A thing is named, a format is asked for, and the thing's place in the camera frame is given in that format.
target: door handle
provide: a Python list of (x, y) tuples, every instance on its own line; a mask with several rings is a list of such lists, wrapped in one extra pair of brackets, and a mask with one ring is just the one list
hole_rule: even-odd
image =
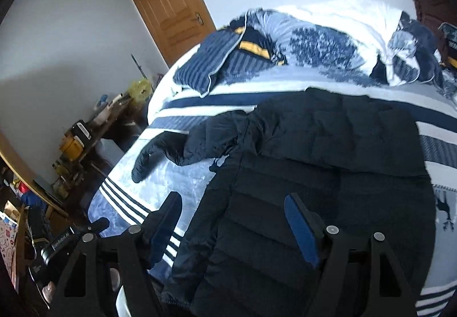
[(195, 18), (191, 19), (192, 21), (197, 21), (201, 26), (205, 24), (205, 22), (202, 20), (202, 17), (200, 16), (199, 12), (195, 13)]

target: pillow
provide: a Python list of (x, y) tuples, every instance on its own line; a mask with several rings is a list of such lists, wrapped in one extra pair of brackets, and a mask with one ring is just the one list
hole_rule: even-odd
[(241, 35), (228, 29), (209, 34), (197, 52), (176, 70), (173, 81), (197, 91), (202, 98), (207, 96), (216, 84), (219, 69), (240, 40)]

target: wooden door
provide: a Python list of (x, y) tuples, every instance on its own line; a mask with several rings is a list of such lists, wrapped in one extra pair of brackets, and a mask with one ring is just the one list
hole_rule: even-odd
[(215, 30), (203, 0), (133, 1), (168, 66)]

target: yellow stripe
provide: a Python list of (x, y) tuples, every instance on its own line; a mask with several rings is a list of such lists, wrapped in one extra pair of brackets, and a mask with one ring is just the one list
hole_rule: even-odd
[(451, 63), (451, 65), (457, 68), (457, 60), (451, 57), (447, 57), (447, 60), (449, 61), (449, 63)]
[(266, 59), (270, 59), (270, 54), (268, 53), (268, 50), (261, 48), (259, 45), (254, 44), (253, 42), (242, 41), (239, 43), (239, 48), (263, 56)]

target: jacket sleeve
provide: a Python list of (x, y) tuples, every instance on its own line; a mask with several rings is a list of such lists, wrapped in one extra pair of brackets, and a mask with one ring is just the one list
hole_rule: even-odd
[(209, 117), (191, 128), (187, 135), (164, 131), (141, 150), (132, 169), (132, 180), (135, 183), (144, 180), (164, 154), (178, 166), (224, 156), (243, 132), (246, 115), (246, 112), (236, 110)]

